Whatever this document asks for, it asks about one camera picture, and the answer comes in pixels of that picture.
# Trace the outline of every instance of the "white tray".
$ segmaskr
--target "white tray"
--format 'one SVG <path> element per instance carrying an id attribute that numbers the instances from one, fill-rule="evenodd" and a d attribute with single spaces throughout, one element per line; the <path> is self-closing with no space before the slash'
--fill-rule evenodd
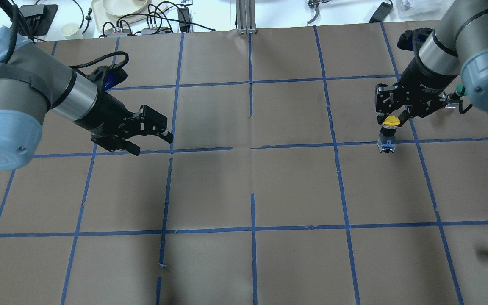
<path id="1" fill-rule="evenodd" d="M 160 9 L 166 10 L 167 7 L 168 6 L 164 3 L 160 7 Z M 106 12 L 106 10 L 103 8 L 103 0 L 93 0 L 91 3 L 91 11 L 93 11 L 93 20 L 95 20 L 95 25 L 97 26 L 97 29 L 101 32 L 103 31 L 103 25 L 105 24 L 105 22 L 110 21 L 111 23 L 114 23 L 114 25 L 116 25 L 116 21 L 118 21 L 118 19 L 120 18 L 118 16 L 113 16 Z M 144 6 L 143 10 L 139 12 L 142 14 L 147 14 L 148 5 Z M 137 15 L 137 16 L 126 17 L 124 20 L 127 21 L 128 23 L 134 23 L 144 19 L 146 19 L 146 16 Z"/>

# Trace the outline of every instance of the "small black object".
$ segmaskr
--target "small black object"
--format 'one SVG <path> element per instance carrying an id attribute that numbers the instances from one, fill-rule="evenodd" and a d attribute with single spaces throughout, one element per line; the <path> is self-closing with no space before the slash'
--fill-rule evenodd
<path id="1" fill-rule="evenodd" d="M 178 21 L 180 21 L 180 32 L 189 33 L 191 29 L 191 16 L 189 15 L 189 8 L 187 6 L 178 8 Z"/>
<path id="2" fill-rule="evenodd" d="M 29 23 L 33 23 L 35 19 L 39 20 L 39 23 L 35 29 L 35 33 L 33 33 L 33 36 L 42 36 L 46 35 L 48 33 L 48 30 L 50 29 L 50 26 L 52 25 L 52 21 L 54 21 L 54 18 L 56 17 L 56 13 L 58 12 L 59 6 L 57 4 L 35 4 L 35 5 L 27 5 L 27 6 L 21 6 L 20 7 L 20 12 L 25 10 L 26 12 L 32 11 L 36 12 L 37 8 L 33 9 L 34 6 L 44 6 L 44 15 L 41 16 L 32 16 L 32 17 L 25 17 L 26 21 Z"/>
<path id="3" fill-rule="evenodd" d="M 369 23 L 383 22 L 385 18 L 387 18 L 387 16 L 391 12 L 391 9 L 393 9 L 393 2 L 390 2 L 391 3 L 382 2 L 380 4 L 380 7 L 372 15 L 372 18 L 370 18 Z"/>

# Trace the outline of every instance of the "cable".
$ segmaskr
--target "cable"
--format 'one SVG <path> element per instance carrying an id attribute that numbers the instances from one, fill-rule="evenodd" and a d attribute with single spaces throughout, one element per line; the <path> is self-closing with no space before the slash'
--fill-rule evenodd
<path id="1" fill-rule="evenodd" d="M 91 8 L 89 8 L 88 15 L 86 15 L 86 21 L 87 21 L 86 28 L 82 31 L 83 34 L 88 30 L 89 23 L 92 21 L 92 18 L 91 18 L 92 17 L 92 12 L 93 12 L 93 10 Z"/>
<path id="2" fill-rule="evenodd" d="M 122 17 L 120 17 L 121 19 L 124 18 L 124 17 L 128 17 L 128 16 L 137 16 L 137 15 L 141 15 L 141 16 L 148 16 L 148 14 L 143 14 L 143 13 L 139 13 L 139 12 L 136 12 L 136 13 L 133 13 L 133 14 L 127 14 L 127 15 L 124 15 Z M 209 31 L 217 31 L 216 29 L 211 29 L 209 27 L 205 27 L 204 25 L 199 25 L 198 23 L 194 23 L 194 22 L 187 22 L 187 21 L 181 21 L 181 20 L 175 20 L 175 19 L 168 19 L 168 18 L 163 18 L 163 17 L 160 17 L 160 16 L 156 16 L 157 18 L 159 19 L 162 19 L 162 20 L 167 20 L 167 21 L 176 21 L 176 22 L 181 22 L 181 23 L 185 23 L 186 25 L 197 25 L 198 27 L 202 27 L 204 29 L 207 29 Z"/>
<path id="3" fill-rule="evenodd" d="M 12 7 L 12 25 L 10 27 L 11 29 L 11 34 L 10 34 L 10 40 L 8 42 L 8 50 L 3 57 L 3 59 L 0 61 L 2 64 L 7 64 L 8 61 L 11 59 L 12 54 L 14 54 L 14 48 L 16 47 L 16 39 L 18 37 L 18 6 L 15 4 Z"/>
<path id="4" fill-rule="evenodd" d="M 112 29 L 116 29 L 116 26 L 114 25 L 114 23 L 111 23 L 110 21 L 107 21 L 103 24 L 103 27 L 102 27 L 102 32 L 103 32 L 103 35 L 101 35 L 100 37 L 106 37 L 105 35 L 105 26 L 106 25 L 112 25 Z"/>
<path id="5" fill-rule="evenodd" d="M 85 64 L 77 64 L 76 66 L 69 66 L 69 68 L 71 68 L 71 69 L 80 69 L 80 68 L 85 68 L 85 67 L 93 66 L 94 64 L 97 64 L 100 61 L 103 61 L 103 60 L 105 60 L 107 58 L 111 58 L 111 57 L 114 57 L 114 56 L 117 56 L 117 55 L 123 55 L 125 57 L 124 60 L 122 60 L 122 62 L 120 62 L 118 64 L 118 65 L 121 65 L 120 67 L 125 66 L 129 62 L 129 54 L 127 54 L 124 51 L 116 51 L 116 52 L 109 53 L 107 55 L 103 55 L 100 58 L 97 58 L 97 59 L 92 60 L 90 62 L 87 62 Z"/>
<path id="6" fill-rule="evenodd" d="M 78 27 L 79 29 L 81 29 L 82 26 L 84 25 L 84 10 L 80 6 L 80 4 L 78 4 L 78 2 L 76 2 L 76 0 L 72 0 L 72 1 L 75 2 L 76 5 L 78 5 L 78 7 L 80 8 L 80 12 L 82 13 L 82 22 L 80 23 L 80 26 Z"/>
<path id="7" fill-rule="evenodd" d="M 120 20 L 120 27 L 122 28 L 122 31 L 124 30 L 124 26 L 122 25 L 122 22 L 125 22 L 126 25 L 128 25 L 128 28 L 129 28 L 129 35 L 133 35 L 133 30 L 131 29 L 131 26 L 129 25 L 129 23 L 125 20 Z"/>
<path id="8" fill-rule="evenodd" d="M 148 8 L 149 8 L 150 6 L 153 6 L 153 7 L 155 8 L 155 11 L 154 11 L 154 13 L 153 13 L 153 19 L 154 19 L 154 20 L 155 20 L 155 12 L 157 12 L 157 11 L 160 11 L 160 12 L 161 12 L 161 14 L 163 14 L 163 16 L 165 17 L 165 19 L 167 18 L 167 16 L 165 15 L 165 12 L 164 12 L 163 10 L 161 10 L 161 8 L 159 8 L 159 6 L 155 6 L 155 5 L 153 5 L 153 4 L 148 4 Z M 169 24 L 169 29 L 171 29 L 171 32 L 173 32 L 173 33 L 174 33 L 174 30 L 172 29 L 172 25 L 171 25 L 171 23 L 170 23 L 170 22 L 167 22 L 167 23 Z"/>

